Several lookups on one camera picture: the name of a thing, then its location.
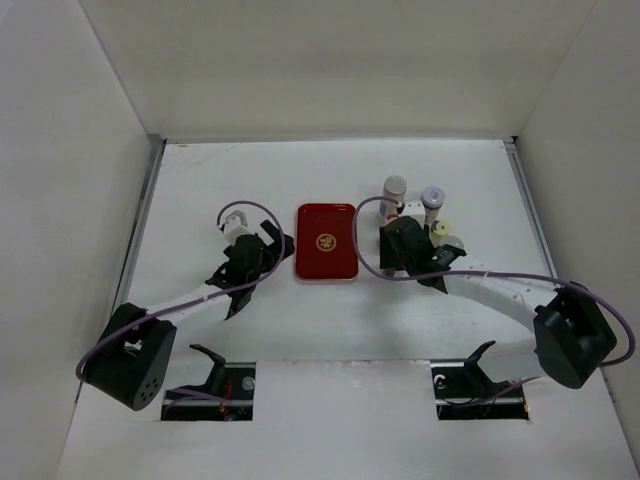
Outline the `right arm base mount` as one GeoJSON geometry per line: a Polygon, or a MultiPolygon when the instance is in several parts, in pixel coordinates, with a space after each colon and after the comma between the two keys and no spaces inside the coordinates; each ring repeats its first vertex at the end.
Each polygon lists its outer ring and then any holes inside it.
{"type": "Polygon", "coordinates": [[[435,409],[441,421],[528,420],[523,386],[540,378],[493,381],[479,365],[495,341],[481,344],[466,358],[430,363],[435,409]]]}

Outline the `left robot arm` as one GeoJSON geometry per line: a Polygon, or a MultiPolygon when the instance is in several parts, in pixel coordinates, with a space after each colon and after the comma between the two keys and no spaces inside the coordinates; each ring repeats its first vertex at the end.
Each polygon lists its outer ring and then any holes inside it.
{"type": "Polygon", "coordinates": [[[79,380],[133,411],[146,408],[164,382],[179,326],[202,312],[215,321],[233,318],[257,285],[295,252],[293,237],[279,224],[265,220],[260,227],[270,243],[242,226],[225,226],[226,261],[194,291],[158,306],[117,307],[76,367],[79,380]]]}

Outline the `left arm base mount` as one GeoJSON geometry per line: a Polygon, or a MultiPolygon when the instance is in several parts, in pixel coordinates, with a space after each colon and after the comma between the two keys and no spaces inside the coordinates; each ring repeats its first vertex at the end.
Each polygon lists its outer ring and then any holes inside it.
{"type": "Polygon", "coordinates": [[[212,362],[209,374],[200,384],[187,384],[166,390],[160,420],[251,421],[257,365],[227,362],[222,355],[200,344],[191,344],[189,348],[204,354],[212,362]]]}

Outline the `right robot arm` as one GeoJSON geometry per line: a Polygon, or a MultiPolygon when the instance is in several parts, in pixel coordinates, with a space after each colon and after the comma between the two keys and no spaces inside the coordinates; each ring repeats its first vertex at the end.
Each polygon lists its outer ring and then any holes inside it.
{"type": "Polygon", "coordinates": [[[468,358],[463,380],[475,395],[526,377],[548,377],[577,390],[617,344],[595,299],[578,284],[491,271],[458,240],[434,245],[409,216],[381,227],[379,239],[381,268],[403,271],[425,287],[476,302],[530,331],[516,342],[488,341],[468,358]]]}

